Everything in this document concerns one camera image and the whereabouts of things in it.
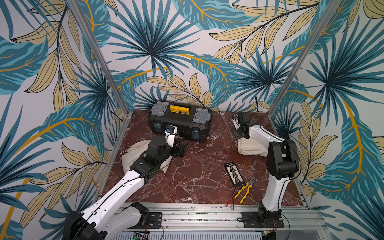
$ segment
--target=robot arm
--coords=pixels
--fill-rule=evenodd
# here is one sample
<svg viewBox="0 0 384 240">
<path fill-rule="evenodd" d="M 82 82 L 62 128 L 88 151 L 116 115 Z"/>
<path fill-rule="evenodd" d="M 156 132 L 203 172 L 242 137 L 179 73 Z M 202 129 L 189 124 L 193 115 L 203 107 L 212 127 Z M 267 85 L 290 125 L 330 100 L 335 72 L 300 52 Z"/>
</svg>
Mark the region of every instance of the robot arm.
<svg viewBox="0 0 384 240">
<path fill-rule="evenodd" d="M 252 123 L 247 112 L 234 115 L 232 119 L 236 127 L 233 133 L 237 139 L 252 137 L 268 149 L 266 166 L 270 177 L 258 211 L 260 222 L 268 225 L 268 222 L 273 223 L 281 218 L 285 189 L 299 171 L 296 144 L 270 133 L 258 123 Z"/>
<path fill-rule="evenodd" d="M 116 210 L 160 170 L 170 156 L 183 157 L 185 144 L 175 140 L 177 127 L 167 126 L 165 137 L 155 136 L 124 177 L 102 198 L 81 214 L 72 212 L 64 222 L 63 240 L 104 240 L 129 227 L 141 228 L 147 222 L 148 209 L 138 202 L 122 213 Z"/>
</svg>

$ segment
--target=pliers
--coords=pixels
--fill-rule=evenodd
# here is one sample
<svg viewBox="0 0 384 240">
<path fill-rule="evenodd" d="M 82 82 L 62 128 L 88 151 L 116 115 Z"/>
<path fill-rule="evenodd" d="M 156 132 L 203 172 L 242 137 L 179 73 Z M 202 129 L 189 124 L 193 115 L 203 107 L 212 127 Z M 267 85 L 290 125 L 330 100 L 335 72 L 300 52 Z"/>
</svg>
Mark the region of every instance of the pliers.
<svg viewBox="0 0 384 240">
<path fill-rule="evenodd" d="M 240 204 L 242 204 L 243 201 L 244 201 L 244 199 L 247 197 L 247 195 L 248 195 L 248 193 L 249 193 L 249 189 L 252 187 L 252 184 L 253 184 L 254 182 L 255 182 L 255 178 L 253 177 L 253 178 L 251 178 L 251 180 L 249 180 L 249 181 L 247 182 L 247 184 L 246 184 L 244 187 L 242 187 L 242 188 L 239 190 L 239 192 L 238 192 L 237 195 L 235 196 L 235 198 L 236 198 L 237 196 L 239 196 L 240 192 L 241 192 L 244 188 L 248 187 L 248 189 L 247 189 L 247 193 L 244 195 L 243 199 L 240 201 Z"/>
</svg>

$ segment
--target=black toolbox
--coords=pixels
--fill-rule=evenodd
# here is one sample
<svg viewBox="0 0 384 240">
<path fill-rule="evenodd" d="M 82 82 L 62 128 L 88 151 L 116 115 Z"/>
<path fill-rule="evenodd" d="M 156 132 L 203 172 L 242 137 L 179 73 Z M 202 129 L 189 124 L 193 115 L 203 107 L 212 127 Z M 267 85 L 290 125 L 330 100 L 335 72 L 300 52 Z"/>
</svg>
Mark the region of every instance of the black toolbox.
<svg viewBox="0 0 384 240">
<path fill-rule="evenodd" d="M 155 103 L 148 116 L 148 126 L 153 133 L 162 134 L 167 125 L 174 125 L 180 137 L 197 142 L 207 140 L 211 123 L 212 110 L 209 108 L 165 101 Z"/>
</svg>

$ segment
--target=blue part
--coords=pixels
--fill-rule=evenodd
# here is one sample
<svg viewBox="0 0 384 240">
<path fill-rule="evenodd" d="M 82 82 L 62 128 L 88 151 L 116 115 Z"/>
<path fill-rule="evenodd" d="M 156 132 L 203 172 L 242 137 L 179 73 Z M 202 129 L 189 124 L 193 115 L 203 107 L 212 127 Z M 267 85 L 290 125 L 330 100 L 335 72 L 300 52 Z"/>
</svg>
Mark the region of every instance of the blue part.
<svg viewBox="0 0 384 240">
<path fill-rule="evenodd" d="M 199 131 L 198 130 L 192 130 L 192 138 L 193 139 L 199 139 Z"/>
<path fill-rule="evenodd" d="M 160 123 L 155 123 L 155 130 L 156 130 L 156 132 L 162 132 Z"/>
</svg>

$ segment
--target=tropical leaf wallpaper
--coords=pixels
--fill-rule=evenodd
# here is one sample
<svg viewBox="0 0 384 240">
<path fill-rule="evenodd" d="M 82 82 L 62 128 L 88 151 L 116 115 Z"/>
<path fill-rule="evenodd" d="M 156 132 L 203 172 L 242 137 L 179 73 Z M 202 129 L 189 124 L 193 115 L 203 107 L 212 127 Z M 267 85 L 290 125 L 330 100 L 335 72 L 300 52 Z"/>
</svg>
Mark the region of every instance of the tropical leaf wallpaper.
<svg viewBox="0 0 384 240">
<path fill-rule="evenodd" d="M 342 11 L 334 13 L 272 120 L 280 136 L 296 141 L 303 190 L 333 238 L 380 240 L 384 2 L 356 0 Z M 339 27 L 331 31 L 334 22 Z"/>
<path fill-rule="evenodd" d="M 106 3 L 81 5 L 105 45 Z M 61 239 L 95 201 L 124 114 L 64 0 L 0 9 L 0 239 Z"/>
<path fill-rule="evenodd" d="M 129 110 L 166 99 L 265 112 L 329 1 L 114 0 L 95 36 Z M 342 6 L 324 42 L 353 6 Z"/>
</svg>

